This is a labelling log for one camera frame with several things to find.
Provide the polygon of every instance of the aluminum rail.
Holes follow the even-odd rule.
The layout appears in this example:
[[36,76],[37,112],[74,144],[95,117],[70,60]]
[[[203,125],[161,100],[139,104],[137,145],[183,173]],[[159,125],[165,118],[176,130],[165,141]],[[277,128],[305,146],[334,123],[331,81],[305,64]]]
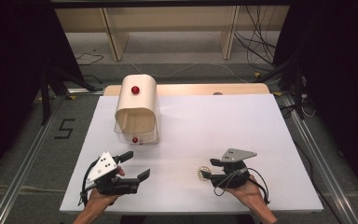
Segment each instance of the aluminum rail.
[[23,160],[23,162],[21,164],[19,171],[16,173],[13,181],[11,182],[10,186],[7,189],[7,192],[1,199],[1,202],[0,202],[0,223],[5,223],[12,206],[13,206],[14,202],[16,201],[17,196],[19,195],[22,184],[24,183],[25,179],[27,178],[27,175],[29,174],[29,172],[34,164],[34,160],[35,160],[37,154],[39,153],[40,148],[43,146],[43,143],[46,139],[46,135],[50,129],[51,124],[53,123],[53,121],[55,119],[55,115],[57,114],[57,111],[62,106],[64,98],[65,98],[64,96],[59,96],[55,99],[56,107],[53,110],[53,113],[51,114],[50,118],[47,120],[46,124],[40,128],[25,159]]
[[[295,103],[291,97],[288,97],[287,95],[284,95],[283,97],[286,105],[293,105]],[[292,113],[292,116],[301,136],[307,145],[310,155],[312,156],[312,159],[314,160],[315,165],[319,170],[322,179],[324,180],[325,185],[327,186],[334,202],[336,203],[337,209],[343,220],[347,224],[358,223],[358,217],[353,211],[353,207],[350,201],[336,180],[332,170],[327,164],[327,161],[324,159],[321,150],[310,133],[310,129],[308,128],[306,121],[300,119],[296,112]]]

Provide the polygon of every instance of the red knob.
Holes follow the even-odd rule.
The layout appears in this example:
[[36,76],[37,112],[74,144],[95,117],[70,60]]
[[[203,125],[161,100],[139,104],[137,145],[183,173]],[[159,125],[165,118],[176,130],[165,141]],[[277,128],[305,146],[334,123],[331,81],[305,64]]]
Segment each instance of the red knob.
[[137,87],[137,86],[133,86],[132,88],[131,88],[131,92],[132,92],[132,94],[138,94],[139,93],[139,87]]

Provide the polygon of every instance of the cream plastic container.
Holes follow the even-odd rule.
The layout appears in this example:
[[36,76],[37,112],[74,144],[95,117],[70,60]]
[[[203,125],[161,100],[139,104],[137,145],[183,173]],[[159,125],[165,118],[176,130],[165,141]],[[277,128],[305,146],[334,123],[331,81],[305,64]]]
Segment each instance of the cream plastic container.
[[115,133],[120,142],[159,142],[159,105],[156,80],[149,75],[128,75],[123,79],[116,109]]

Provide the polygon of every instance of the white table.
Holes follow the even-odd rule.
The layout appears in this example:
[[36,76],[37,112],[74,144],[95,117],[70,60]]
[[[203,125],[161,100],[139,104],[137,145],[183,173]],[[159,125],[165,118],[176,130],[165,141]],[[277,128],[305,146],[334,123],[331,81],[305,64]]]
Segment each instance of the white table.
[[136,177],[148,168],[150,177],[141,183],[137,194],[120,197],[106,212],[120,215],[248,212],[229,193],[215,196],[210,181],[200,181],[197,175],[202,165],[210,167],[213,174],[222,174],[221,168],[212,167],[209,159],[220,159],[229,147],[257,153],[245,163],[265,178],[272,211],[323,210],[271,94],[160,95],[160,143],[143,146],[118,142],[114,133],[117,99],[117,96],[100,98],[60,211],[83,210],[83,206],[77,206],[83,176],[105,150],[112,156],[132,150],[134,157],[120,164],[126,171],[125,177]]

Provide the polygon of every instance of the hand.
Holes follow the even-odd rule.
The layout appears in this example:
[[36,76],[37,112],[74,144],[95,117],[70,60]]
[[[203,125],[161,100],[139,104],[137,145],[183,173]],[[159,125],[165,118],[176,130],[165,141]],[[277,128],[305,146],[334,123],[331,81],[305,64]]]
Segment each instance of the hand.
[[[249,178],[253,179],[254,182],[257,182],[253,175],[250,175]],[[234,195],[241,203],[249,208],[252,207],[252,204],[260,202],[264,203],[260,189],[250,181],[247,181],[244,185],[236,189],[226,189],[226,191]]]
[[[256,182],[253,175],[250,175],[249,178]],[[265,204],[260,189],[254,183],[246,181],[244,185],[236,189],[226,189],[226,191],[234,195],[241,203],[254,212],[262,223],[269,224],[278,220]]]
[[[125,175],[123,169],[120,166],[117,168],[117,172],[120,175]],[[79,214],[74,223],[91,223],[97,217],[100,217],[104,210],[111,204],[113,204],[121,195],[102,195],[96,188],[92,189],[89,196],[89,202],[85,209]]]

